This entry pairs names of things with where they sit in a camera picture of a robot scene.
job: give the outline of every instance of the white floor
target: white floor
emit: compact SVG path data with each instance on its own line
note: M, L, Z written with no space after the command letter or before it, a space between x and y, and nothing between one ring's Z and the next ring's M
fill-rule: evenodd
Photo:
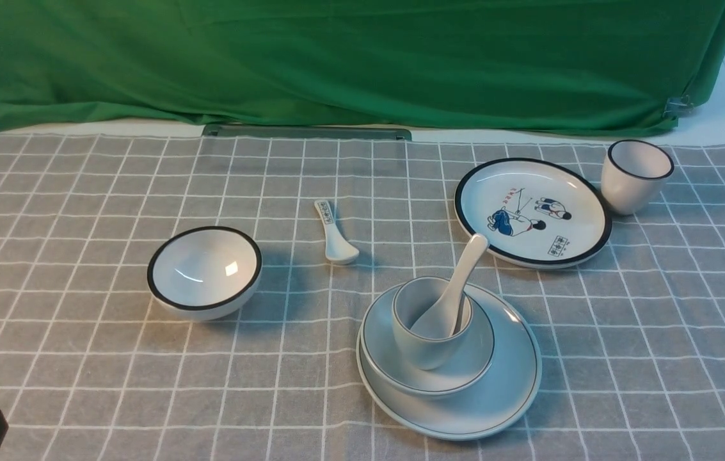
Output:
M201 134L201 126L186 125L162 120L114 120L83 124L37 125L25 129L16 129L12 133L50 133L50 134L119 134L139 136L196 137ZM544 136L516 131L491 131L491 129L414 129L413 140L418 142L444 143L564 143L598 142L607 140L577 139L559 136ZM671 133L652 138L658 143L673 145L711 145L725 143L725 60L722 64L718 83L710 101L680 120L679 126Z

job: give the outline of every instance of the green cloth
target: green cloth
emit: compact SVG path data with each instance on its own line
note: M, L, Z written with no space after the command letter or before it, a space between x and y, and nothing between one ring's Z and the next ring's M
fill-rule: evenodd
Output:
M711 93L725 0L0 0L0 131L194 124L647 135Z

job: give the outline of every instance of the cup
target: cup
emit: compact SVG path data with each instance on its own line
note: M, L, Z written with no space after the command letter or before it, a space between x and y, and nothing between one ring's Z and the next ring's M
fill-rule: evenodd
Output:
M432 370L444 364L465 342L473 319L470 297L465 295L461 329L448 338L436 339L416 335L411 331L414 322L447 288L448 280L439 277L419 277L401 286L394 296L391 313L394 317L394 339L399 352L416 368Z
M602 169L602 195L610 208L630 215L660 192L675 170L667 152L650 143L622 140L607 149Z

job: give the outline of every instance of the plate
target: plate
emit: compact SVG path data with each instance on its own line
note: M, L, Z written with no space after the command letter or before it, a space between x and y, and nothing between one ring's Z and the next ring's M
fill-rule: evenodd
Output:
M399 286L384 292L362 319L362 353L380 375L408 393L444 396L476 383L493 358L493 327L484 309L473 303L474 317L464 344L441 367L420 370L398 353L392 322L392 302Z
M362 353L362 328L356 339L356 365L377 406L398 423L428 437L469 441L512 426L541 384L541 352L529 325L509 304L483 288L468 284L493 325L496 338L488 372L474 385L438 399L413 396L375 373Z
M612 219L581 176L548 161L502 158L477 166L456 187L456 218L484 234L490 251L524 268L569 268L610 239Z

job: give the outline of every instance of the white spoon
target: white spoon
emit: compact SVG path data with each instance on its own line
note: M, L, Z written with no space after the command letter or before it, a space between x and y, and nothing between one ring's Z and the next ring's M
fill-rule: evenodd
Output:
M325 259L339 265L352 263L360 255L360 251L339 233L337 221L333 218L328 201L315 200L314 207L322 218L322 227L325 229Z
M479 258L488 249L488 245L488 239L482 234L474 234L473 237L470 237L456 269L453 269L453 276L447 283L447 288L433 303L433 306L416 319L411 327L411 331L415 335L438 339L453 336L462 315L465 284L470 277L470 272L473 272L473 268L479 262Z

